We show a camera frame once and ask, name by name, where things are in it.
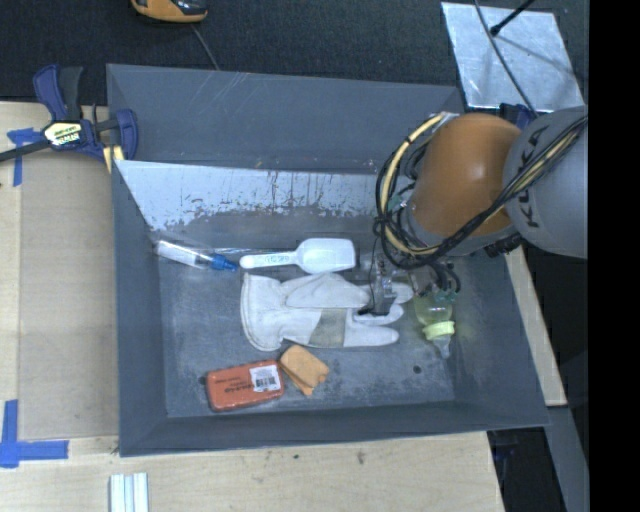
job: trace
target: barcode label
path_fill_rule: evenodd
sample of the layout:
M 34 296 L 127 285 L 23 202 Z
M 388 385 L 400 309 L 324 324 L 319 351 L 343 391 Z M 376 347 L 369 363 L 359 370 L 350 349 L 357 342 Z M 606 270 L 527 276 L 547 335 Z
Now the barcode label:
M 280 389 L 280 376 L 276 365 L 250 368 L 249 372 L 254 391 L 278 391 Z

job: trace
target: gray bin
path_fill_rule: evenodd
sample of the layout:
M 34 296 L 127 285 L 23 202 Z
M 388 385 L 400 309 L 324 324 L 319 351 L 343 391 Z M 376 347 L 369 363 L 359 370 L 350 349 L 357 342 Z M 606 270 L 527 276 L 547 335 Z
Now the gray bin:
M 131 108 L 140 127 L 137 161 L 112 180 L 123 456 L 548 422 L 503 258 L 454 258 L 463 290 L 448 360 L 406 304 L 394 345 L 312 349 L 331 372 L 311 398 L 287 381 L 276 401 L 219 413 L 198 382 L 206 371 L 278 358 L 290 344 L 261 352 L 244 338 L 242 272 L 152 252 L 158 229 L 217 249 L 345 236 L 370 251 L 377 171 L 430 113 L 462 110 L 456 89 L 111 65 L 108 91 L 111 111 Z M 366 279 L 358 268 L 344 276 Z

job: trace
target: metal rod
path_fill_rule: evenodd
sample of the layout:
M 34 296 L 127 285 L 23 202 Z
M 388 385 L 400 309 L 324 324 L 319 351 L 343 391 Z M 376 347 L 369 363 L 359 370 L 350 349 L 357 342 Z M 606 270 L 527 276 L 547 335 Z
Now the metal rod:
M 491 33 L 491 35 L 493 37 L 498 35 L 498 32 L 500 32 L 502 30 L 502 28 L 509 23 L 513 18 L 515 18 L 516 16 L 518 16 L 518 14 L 520 14 L 522 11 L 524 11 L 527 7 L 529 7 L 533 2 L 535 2 L 536 0 L 527 0 L 525 3 L 523 3 L 520 7 L 518 7 L 515 11 L 513 11 L 511 14 L 509 14 L 509 16 L 507 16 L 505 19 L 503 19 L 500 23 L 497 23 L 496 25 L 494 25 L 493 27 L 491 27 L 491 30 L 489 30 L 489 32 Z

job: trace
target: orange box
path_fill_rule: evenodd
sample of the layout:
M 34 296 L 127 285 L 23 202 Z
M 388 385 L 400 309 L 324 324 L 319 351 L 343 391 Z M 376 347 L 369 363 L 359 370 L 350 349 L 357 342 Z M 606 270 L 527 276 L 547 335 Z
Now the orange box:
M 282 396 L 284 380 L 274 359 L 213 370 L 206 376 L 209 404 L 216 411 L 267 402 Z

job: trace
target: blue tape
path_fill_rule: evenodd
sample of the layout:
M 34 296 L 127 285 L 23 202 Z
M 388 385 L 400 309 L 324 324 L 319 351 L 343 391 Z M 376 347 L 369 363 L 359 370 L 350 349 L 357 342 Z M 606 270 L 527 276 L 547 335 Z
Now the blue tape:
M 7 132 L 7 137 L 9 137 L 11 142 L 13 142 L 17 148 L 23 144 L 31 144 L 44 139 L 44 136 L 33 128 L 10 130 Z M 13 186 L 17 187 L 20 184 L 22 184 L 22 157 L 18 156 L 15 159 L 13 167 Z
M 69 441 L 18 441 L 18 401 L 4 404 L 0 467 L 17 468 L 23 460 L 68 459 Z

